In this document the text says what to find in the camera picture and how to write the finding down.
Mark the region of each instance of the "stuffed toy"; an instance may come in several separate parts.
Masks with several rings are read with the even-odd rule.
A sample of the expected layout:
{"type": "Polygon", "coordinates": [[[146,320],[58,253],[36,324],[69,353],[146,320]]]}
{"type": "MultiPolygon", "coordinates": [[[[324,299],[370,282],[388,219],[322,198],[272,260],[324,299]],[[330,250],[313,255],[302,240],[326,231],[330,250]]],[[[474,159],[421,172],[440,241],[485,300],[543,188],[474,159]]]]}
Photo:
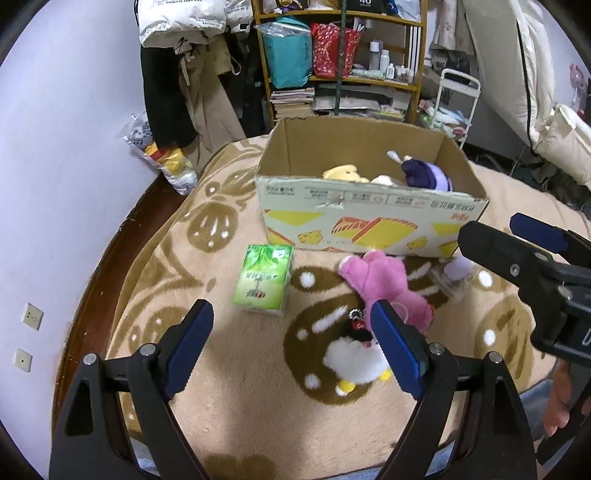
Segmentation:
{"type": "Polygon", "coordinates": [[[410,155],[404,157],[404,160],[400,160],[400,157],[394,150],[389,150],[387,155],[395,162],[400,163],[409,187],[439,190],[441,192],[453,191],[452,181],[434,163],[417,160],[410,155]]]}
{"type": "Polygon", "coordinates": [[[322,363],[330,368],[339,383],[335,392],[341,397],[351,393],[357,385],[392,377],[390,365],[372,333],[361,320],[363,312],[353,310],[340,336],[326,349],[322,363]]]}
{"type": "Polygon", "coordinates": [[[424,333],[433,321],[433,307],[419,294],[408,289],[404,264],[381,250],[367,252],[363,258],[345,257],[339,263],[339,274],[359,293],[365,302],[365,323],[371,332],[372,305],[388,300],[402,321],[424,333]]]}
{"type": "Polygon", "coordinates": [[[356,181],[358,183],[369,183],[369,180],[357,173],[355,165],[340,165],[330,170],[326,170],[322,174],[325,180],[345,180],[356,181]]]}

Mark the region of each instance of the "teal bag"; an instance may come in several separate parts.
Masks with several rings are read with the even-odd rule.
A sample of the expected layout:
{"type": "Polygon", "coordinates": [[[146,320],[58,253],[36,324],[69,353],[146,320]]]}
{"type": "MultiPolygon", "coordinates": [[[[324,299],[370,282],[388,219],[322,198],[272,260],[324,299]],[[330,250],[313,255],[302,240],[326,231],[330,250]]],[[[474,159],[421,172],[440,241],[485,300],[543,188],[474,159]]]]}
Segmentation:
{"type": "Polygon", "coordinates": [[[274,23],[295,25],[307,30],[307,32],[301,33],[293,32],[287,37],[277,37],[261,29],[267,63],[275,88],[302,87],[312,74],[312,34],[310,28],[305,23],[287,17],[274,23]]]}

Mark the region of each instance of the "stack of books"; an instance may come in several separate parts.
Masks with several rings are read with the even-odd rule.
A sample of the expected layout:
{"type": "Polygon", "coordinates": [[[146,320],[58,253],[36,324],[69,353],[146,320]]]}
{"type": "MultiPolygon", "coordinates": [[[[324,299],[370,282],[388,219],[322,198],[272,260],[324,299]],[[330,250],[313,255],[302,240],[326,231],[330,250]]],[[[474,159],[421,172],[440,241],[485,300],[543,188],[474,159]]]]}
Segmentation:
{"type": "Polygon", "coordinates": [[[313,116],[313,101],[313,87],[295,90],[275,90],[271,94],[271,103],[275,107],[275,116],[278,119],[313,116]]]}

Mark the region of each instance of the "red gift bag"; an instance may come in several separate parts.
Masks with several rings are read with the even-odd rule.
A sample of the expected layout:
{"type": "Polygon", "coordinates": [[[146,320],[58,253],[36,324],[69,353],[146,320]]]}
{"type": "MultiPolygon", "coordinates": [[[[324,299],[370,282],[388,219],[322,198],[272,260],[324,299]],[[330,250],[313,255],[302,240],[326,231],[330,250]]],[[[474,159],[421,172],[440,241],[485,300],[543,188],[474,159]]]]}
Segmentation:
{"type": "MultiPolygon", "coordinates": [[[[339,66],[340,27],[335,24],[312,23],[314,74],[318,77],[336,78],[339,66]]],[[[361,32],[345,30],[345,65],[343,77],[348,77],[353,69],[353,58],[361,40],[361,32]]]]}

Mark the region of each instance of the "yellow plush toy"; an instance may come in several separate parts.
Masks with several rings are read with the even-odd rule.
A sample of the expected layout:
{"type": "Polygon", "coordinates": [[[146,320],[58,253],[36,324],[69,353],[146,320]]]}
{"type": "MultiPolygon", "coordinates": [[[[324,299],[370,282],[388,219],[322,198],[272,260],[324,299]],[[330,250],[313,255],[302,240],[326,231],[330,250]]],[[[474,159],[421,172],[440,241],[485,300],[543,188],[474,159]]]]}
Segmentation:
{"type": "Polygon", "coordinates": [[[357,167],[355,165],[340,165],[338,167],[331,168],[322,174],[322,178],[325,180],[344,180],[356,181],[358,183],[369,183],[368,179],[357,173],[357,167]]]}

